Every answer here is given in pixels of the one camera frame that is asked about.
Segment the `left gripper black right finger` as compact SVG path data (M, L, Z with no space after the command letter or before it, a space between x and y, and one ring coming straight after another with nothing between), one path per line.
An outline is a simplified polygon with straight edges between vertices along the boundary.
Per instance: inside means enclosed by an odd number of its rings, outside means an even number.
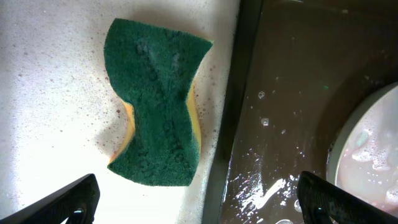
M309 171L301 172L297 197L305 224L397 223L397 217L373 207Z

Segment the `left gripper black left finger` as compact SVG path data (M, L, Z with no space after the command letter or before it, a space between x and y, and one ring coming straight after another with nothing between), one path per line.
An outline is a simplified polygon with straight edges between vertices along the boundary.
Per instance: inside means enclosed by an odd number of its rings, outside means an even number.
M94 174L86 174L56 192L1 220L1 224L92 224L100 199Z

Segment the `green and yellow sponge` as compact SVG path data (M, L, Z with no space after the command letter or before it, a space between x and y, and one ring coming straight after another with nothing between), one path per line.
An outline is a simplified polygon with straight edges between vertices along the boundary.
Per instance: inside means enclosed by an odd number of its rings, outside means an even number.
M179 30L115 19L104 43L109 82L125 105L127 136L108 164L150 186L188 186L201 131L193 80L212 42Z

